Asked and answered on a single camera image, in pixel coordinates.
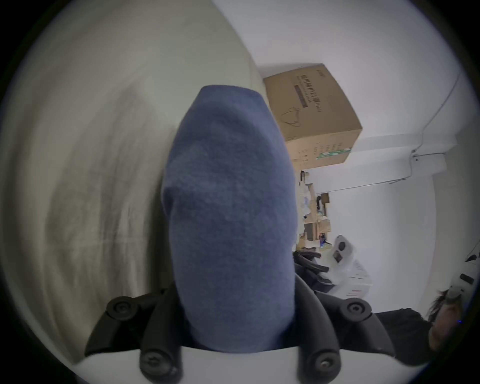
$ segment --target wire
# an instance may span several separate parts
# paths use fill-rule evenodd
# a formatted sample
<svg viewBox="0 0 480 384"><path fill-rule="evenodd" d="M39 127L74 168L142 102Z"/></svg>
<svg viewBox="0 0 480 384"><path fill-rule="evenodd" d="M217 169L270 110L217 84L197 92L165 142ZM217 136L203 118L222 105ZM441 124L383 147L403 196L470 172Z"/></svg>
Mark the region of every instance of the wire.
<svg viewBox="0 0 480 384"><path fill-rule="evenodd" d="M468 257L473 253L473 251L475 250L475 248L480 244L480 239L477 241L477 244L475 244L472 248L472 250L467 254L467 257L466 259L468 259Z"/></svg>
<svg viewBox="0 0 480 384"><path fill-rule="evenodd" d="M439 155L439 154L442 154L444 155L445 153L443 152L436 152L436 153L428 153L428 154L425 154L425 155L415 155L415 153L423 146L423 137L425 135L425 130L427 129L427 127L430 125L430 123L433 121L433 119L438 115L438 113L442 110L442 108L444 107L445 103L447 102L447 100L450 98L450 96L452 95L453 93L453 90L455 89L456 85L458 84L458 80L460 80L460 75L461 75L462 72L459 72L457 77L456 77L456 80L455 82L453 83L453 86L452 86L452 89L450 89L450 92L448 92L448 95L447 97L445 98L444 102L442 104L440 104L440 107L437 109L437 111L433 114L433 116L430 118L430 120L428 120L428 122L423 126L422 130L421 130L421 137L420 137L420 144L415 148L415 149L412 149L412 152L410 152L410 156L408 157L408 163L410 165L410 174L406 177L403 177L401 179L397 179L397 180L394 180L392 182L390 182L389 184L395 184L396 182L398 181L402 181L402 180L406 180L408 178L411 178L412 175L413 175L413 168L412 168L412 159L414 157L420 157L420 156L428 156L428 155Z"/></svg>
<svg viewBox="0 0 480 384"><path fill-rule="evenodd" d="M422 157L422 156L430 156L430 155L445 155L445 152L425 153L423 155L413 155L413 157Z"/></svg>
<svg viewBox="0 0 480 384"><path fill-rule="evenodd" d="M354 189L354 188L361 188L361 187L370 187L371 185L378 185L378 184L395 184L396 182L399 182L399 181L402 181L402 180L406 180L410 177L412 177L413 175L413 167L412 167L412 160L416 157L421 157L421 156L430 156L430 155L445 155L444 152L435 152L435 153L427 153L427 154L423 154L423 155L416 155L415 153L423 146L423 137L424 137L424 134L425 134L425 130L427 129L427 127L430 125L430 123L433 121L433 119L438 115L438 113L442 110L443 106L445 105L445 103L448 101L448 99L450 98L450 96L452 95L453 93L453 90L455 89L457 83L458 83L458 80L460 80L460 75L461 75L461 72L458 73L457 77L456 77L456 80L452 86L452 89L450 89L450 92L448 92L448 95L447 97L445 98L444 102L440 105L440 107L437 109L437 111L433 114L433 116L430 118L430 120L428 120L428 122L423 126L422 130L421 130L421 138L420 138L420 144L415 148L415 149L412 149L412 151L410 152L410 155L408 157L408 165L410 166L410 174L408 176L405 176L405 177L402 177L402 178L399 178L399 179L394 179L394 180L387 180L387 181L379 181L377 183L371 183L371 184L364 184L364 185L357 185L355 187L348 187L348 188L340 188L340 189L334 189L334 190L331 190L331 191L328 191L328 192L337 192L337 191L345 191L347 189Z"/></svg>

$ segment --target black clothing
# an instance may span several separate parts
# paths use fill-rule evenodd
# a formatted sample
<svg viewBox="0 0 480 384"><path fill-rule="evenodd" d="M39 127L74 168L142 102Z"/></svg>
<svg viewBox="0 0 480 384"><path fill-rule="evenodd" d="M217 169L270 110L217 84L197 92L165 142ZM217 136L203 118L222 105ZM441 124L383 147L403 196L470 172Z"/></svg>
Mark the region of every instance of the black clothing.
<svg viewBox="0 0 480 384"><path fill-rule="evenodd" d="M395 358L406 365L422 365L433 359L435 353L428 343L432 324L411 308L376 313L395 348ZM340 342L344 349L365 351L358 334L350 332Z"/></svg>

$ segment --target green label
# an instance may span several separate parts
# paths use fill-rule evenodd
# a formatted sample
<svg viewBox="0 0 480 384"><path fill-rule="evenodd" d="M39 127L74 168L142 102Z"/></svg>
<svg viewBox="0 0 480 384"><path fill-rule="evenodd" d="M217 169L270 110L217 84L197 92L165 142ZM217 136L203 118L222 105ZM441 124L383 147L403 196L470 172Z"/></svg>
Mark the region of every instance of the green label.
<svg viewBox="0 0 480 384"><path fill-rule="evenodd" d="M351 148L339 149L338 151L331 151L331 152L322 152L317 156L317 159L322 159L324 157L341 155L342 153L348 153L351 151Z"/></svg>

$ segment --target screw head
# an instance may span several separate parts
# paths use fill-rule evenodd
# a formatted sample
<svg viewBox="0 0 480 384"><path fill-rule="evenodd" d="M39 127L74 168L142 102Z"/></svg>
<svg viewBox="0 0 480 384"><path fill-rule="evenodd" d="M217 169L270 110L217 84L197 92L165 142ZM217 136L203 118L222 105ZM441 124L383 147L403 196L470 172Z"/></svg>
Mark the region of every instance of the screw head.
<svg viewBox="0 0 480 384"><path fill-rule="evenodd" d="M138 303L128 296L120 296L111 300L107 305L108 315L119 321L129 321L139 311Z"/></svg>
<svg viewBox="0 0 480 384"><path fill-rule="evenodd" d="M113 309L115 310L115 312L126 314L130 311L131 306L127 301L120 301L117 304L115 304Z"/></svg>
<svg viewBox="0 0 480 384"><path fill-rule="evenodd" d="M313 368L319 374L330 374L340 368L340 357L333 352L320 353L313 361Z"/></svg>
<svg viewBox="0 0 480 384"><path fill-rule="evenodd" d="M152 376L165 376L172 370L170 357L160 351L148 351L140 357L140 368Z"/></svg>
<svg viewBox="0 0 480 384"><path fill-rule="evenodd" d="M347 307L348 311L351 312L351 313L355 313L355 314L360 314L360 313L363 313L365 311L365 308L363 308L363 306L358 303L358 302L354 302L354 303L351 303L348 307Z"/></svg>

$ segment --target white sheet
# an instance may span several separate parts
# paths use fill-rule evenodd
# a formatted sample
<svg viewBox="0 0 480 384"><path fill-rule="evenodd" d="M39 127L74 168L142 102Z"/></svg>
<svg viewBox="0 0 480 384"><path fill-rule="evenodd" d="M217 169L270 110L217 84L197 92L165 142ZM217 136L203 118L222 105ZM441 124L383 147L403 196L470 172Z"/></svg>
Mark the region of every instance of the white sheet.
<svg viewBox="0 0 480 384"><path fill-rule="evenodd" d="M19 71L0 140L1 261L22 316L65 363L110 299L170 281L154 197L207 84L265 95L207 0L74 2Z"/></svg>

